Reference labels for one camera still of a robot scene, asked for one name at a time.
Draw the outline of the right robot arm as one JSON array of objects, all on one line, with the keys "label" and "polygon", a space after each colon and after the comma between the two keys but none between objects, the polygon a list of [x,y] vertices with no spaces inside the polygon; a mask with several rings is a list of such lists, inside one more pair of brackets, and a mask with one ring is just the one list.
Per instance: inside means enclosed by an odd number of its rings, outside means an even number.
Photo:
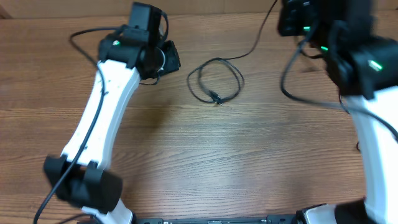
[{"label": "right robot arm", "polygon": [[373,32],[371,1],[284,1],[278,31],[319,51],[340,103],[352,117],[366,195],[355,202],[299,210],[298,223],[397,222],[397,42]]}]

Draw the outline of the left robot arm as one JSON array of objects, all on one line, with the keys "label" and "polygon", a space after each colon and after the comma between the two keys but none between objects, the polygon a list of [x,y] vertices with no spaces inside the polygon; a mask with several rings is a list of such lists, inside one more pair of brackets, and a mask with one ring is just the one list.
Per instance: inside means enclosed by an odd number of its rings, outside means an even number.
[{"label": "left robot arm", "polygon": [[56,196],[80,208],[98,223],[134,223],[121,199],[123,181],[109,171],[114,140],[126,106],[140,85],[156,85],[181,64],[167,15],[150,4],[135,2],[129,22],[107,28],[90,58],[96,69],[93,89],[81,120],[60,157],[48,156],[44,172]]}]

